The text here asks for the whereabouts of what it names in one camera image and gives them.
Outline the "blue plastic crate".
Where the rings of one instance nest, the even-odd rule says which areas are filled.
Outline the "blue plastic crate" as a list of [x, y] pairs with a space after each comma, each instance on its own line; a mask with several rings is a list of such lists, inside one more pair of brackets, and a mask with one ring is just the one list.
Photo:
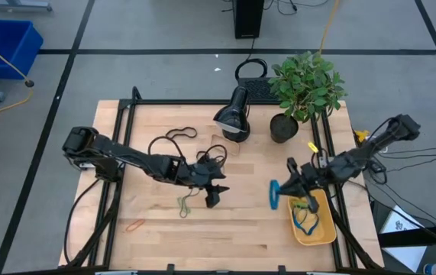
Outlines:
[[[31, 21], [0, 19], [0, 55], [27, 76], [44, 39]], [[0, 79], [23, 79], [0, 59]]]

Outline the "black wide rubber band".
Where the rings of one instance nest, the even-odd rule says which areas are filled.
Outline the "black wide rubber band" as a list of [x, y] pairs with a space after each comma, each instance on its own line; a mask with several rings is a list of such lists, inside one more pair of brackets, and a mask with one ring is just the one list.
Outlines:
[[184, 127], [184, 128], [174, 128], [169, 130], [165, 136], [170, 139], [178, 138], [178, 137], [185, 137], [185, 138], [196, 138], [198, 135], [198, 132], [193, 127]]

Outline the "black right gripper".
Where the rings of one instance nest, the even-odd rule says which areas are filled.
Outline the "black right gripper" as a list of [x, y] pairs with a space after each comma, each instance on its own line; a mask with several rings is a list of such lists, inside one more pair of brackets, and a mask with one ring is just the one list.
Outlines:
[[311, 213], [317, 213], [319, 204], [314, 196], [311, 195], [309, 190], [324, 189], [329, 184], [332, 184], [332, 178], [322, 169], [314, 168], [310, 163], [301, 166], [302, 183], [301, 186], [294, 187], [298, 179], [297, 163], [293, 157], [289, 157], [286, 161], [287, 169], [290, 173], [289, 178], [279, 189], [279, 194], [282, 196], [290, 196], [297, 198], [299, 202], [305, 203], [307, 209]]

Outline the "potted green plant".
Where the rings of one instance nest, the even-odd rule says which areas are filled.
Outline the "potted green plant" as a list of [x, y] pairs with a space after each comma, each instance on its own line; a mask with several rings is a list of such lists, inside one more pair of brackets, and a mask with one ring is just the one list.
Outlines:
[[272, 69], [275, 76], [268, 81], [270, 92], [283, 109], [270, 121], [271, 138], [278, 144], [293, 138], [300, 124], [338, 110], [340, 100], [347, 95], [340, 73], [320, 52], [287, 57]]

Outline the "black desk lamp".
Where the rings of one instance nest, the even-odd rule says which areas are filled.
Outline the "black desk lamp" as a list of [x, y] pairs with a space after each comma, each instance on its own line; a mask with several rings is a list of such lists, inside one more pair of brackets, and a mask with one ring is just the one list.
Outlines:
[[243, 142], [250, 135], [250, 124], [247, 121], [248, 91], [243, 86], [237, 86], [230, 102], [221, 108], [213, 121], [221, 129], [223, 136], [233, 142]]

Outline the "black bar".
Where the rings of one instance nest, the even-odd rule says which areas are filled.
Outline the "black bar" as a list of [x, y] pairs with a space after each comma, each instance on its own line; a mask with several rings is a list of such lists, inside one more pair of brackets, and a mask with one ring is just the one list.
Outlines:
[[396, 231], [378, 235], [382, 248], [428, 246], [436, 244], [436, 226], [407, 231]]

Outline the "large blue rubber band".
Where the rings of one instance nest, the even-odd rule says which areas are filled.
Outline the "large blue rubber band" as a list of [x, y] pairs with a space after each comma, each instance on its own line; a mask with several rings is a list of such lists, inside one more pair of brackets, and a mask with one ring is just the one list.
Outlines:
[[269, 187], [269, 202], [270, 202], [270, 208], [272, 210], [277, 210], [279, 205], [279, 194], [280, 191], [280, 185], [277, 180], [271, 180], [270, 181], [270, 187]]

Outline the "tan wide rubber band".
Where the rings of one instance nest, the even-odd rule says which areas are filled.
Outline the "tan wide rubber band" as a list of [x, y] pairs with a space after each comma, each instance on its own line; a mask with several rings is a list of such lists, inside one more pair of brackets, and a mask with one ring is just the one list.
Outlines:
[[230, 141], [225, 137], [213, 134], [211, 137], [211, 146], [221, 145], [226, 149], [228, 154], [237, 156], [240, 153], [240, 145], [235, 141]]

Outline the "black computer tower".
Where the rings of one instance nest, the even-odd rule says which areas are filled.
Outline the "black computer tower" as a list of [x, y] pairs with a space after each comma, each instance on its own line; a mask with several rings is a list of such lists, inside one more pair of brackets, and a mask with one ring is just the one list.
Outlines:
[[231, 0], [236, 39], [258, 38], [264, 0]]

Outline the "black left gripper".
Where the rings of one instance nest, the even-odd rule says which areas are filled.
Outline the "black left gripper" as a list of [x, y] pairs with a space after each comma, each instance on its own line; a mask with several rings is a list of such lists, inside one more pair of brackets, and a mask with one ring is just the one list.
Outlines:
[[189, 164], [182, 159], [181, 185], [189, 188], [206, 189], [206, 207], [214, 208], [220, 202], [219, 194], [228, 191], [226, 186], [213, 186], [212, 180], [222, 180], [226, 176], [222, 172], [224, 158], [201, 157], [196, 163]]

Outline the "grey furniture base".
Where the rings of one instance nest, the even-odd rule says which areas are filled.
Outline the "grey furniture base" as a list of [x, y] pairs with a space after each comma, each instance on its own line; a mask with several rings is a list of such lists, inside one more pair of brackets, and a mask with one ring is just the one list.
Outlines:
[[48, 0], [0, 0], [0, 8], [37, 8], [52, 11]]

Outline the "white paper sheet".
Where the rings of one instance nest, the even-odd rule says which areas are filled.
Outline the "white paper sheet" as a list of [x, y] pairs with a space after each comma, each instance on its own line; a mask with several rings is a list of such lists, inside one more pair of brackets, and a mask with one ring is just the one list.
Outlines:
[[[422, 227], [422, 224], [414, 220], [410, 214], [396, 205], [387, 215], [379, 232], [380, 234], [385, 234], [397, 231], [408, 231], [419, 229], [419, 226]], [[387, 247], [383, 248], [383, 250], [411, 271], [416, 272], [420, 266], [421, 259], [425, 255], [427, 247]]]

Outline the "black aluminium table frame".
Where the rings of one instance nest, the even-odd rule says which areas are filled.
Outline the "black aluminium table frame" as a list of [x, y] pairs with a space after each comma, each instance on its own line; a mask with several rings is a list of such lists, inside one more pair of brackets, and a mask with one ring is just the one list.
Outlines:
[[[143, 99], [136, 106], [129, 146], [146, 153], [150, 141], [171, 128], [196, 128], [195, 139], [178, 137], [177, 142], [190, 163], [195, 153], [211, 145], [213, 134], [220, 134], [212, 121], [225, 100]], [[305, 246], [297, 242], [287, 214], [287, 199], [279, 208], [268, 206], [271, 179], [281, 182], [289, 177], [286, 158], [298, 165], [310, 160], [313, 140], [311, 124], [300, 125], [299, 133], [284, 144], [270, 138], [270, 119], [280, 112], [278, 105], [252, 105], [250, 137], [240, 145], [237, 156], [229, 156], [224, 166], [227, 178], [214, 184], [229, 186], [220, 203], [205, 207], [205, 192], [189, 198], [191, 213], [179, 217], [177, 198], [187, 188], [157, 183], [136, 167], [128, 166], [122, 183], [122, 197], [115, 227], [109, 268], [114, 270], [158, 270], [174, 264], [181, 270], [275, 271], [283, 265], [287, 271], [333, 271], [332, 245], [338, 244], [341, 263], [349, 266], [344, 237], [338, 232], [337, 243]], [[80, 201], [73, 213], [67, 245], [70, 260], [83, 247], [94, 229], [103, 185], [99, 182]], [[384, 266], [367, 192], [351, 183], [342, 189], [350, 229], [372, 259]], [[145, 223], [133, 232], [128, 225], [138, 219]]]

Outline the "orange thin rubber band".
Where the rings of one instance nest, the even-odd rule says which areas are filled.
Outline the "orange thin rubber band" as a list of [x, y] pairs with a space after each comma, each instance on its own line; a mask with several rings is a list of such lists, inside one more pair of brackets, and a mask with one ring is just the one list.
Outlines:
[[133, 232], [135, 230], [137, 230], [140, 226], [142, 226], [145, 223], [145, 219], [138, 219], [136, 221], [134, 221], [133, 223], [131, 223], [130, 225], [128, 225], [125, 229], [126, 232]]

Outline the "black mesh box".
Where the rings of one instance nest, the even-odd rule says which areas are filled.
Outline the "black mesh box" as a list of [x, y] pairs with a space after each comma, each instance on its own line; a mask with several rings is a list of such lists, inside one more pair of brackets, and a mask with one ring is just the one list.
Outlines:
[[249, 99], [258, 101], [278, 102], [278, 98], [271, 92], [270, 78], [240, 78], [237, 83], [248, 90]]

